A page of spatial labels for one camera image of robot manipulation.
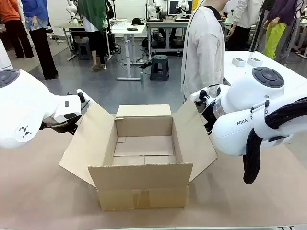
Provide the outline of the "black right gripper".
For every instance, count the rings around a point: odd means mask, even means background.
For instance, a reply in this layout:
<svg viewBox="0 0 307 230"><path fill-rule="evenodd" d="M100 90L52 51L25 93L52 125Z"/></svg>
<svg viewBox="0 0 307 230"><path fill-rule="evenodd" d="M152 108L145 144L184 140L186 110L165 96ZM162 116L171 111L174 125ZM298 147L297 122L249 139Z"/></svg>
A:
<svg viewBox="0 0 307 230"><path fill-rule="evenodd" d="M208 134L211 134L213 125L216 122L216 117L213 112L214 105L215 101L211 102L209 105L206 106L206 108L201 114L207 121L207 123L204 126Z"/></svg>

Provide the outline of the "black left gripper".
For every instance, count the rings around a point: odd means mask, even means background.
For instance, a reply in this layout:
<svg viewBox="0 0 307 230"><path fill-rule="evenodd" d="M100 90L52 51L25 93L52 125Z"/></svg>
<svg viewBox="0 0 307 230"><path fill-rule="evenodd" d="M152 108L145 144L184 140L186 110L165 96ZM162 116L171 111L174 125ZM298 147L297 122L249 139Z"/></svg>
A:
<svg viewBox="0 0 307 230"><path fill-rule="evenodd" d="M80 120L82 116L79 115L77 117L74 117L72 119L69 119L65 122L62 123L51 123L51 122L42 122L39 130L43 130L43 129L52 129L54 131L56 131L57 133L70 133L72 135L75 134L77 128L78 128L78 124L77 122Z"/></svg>

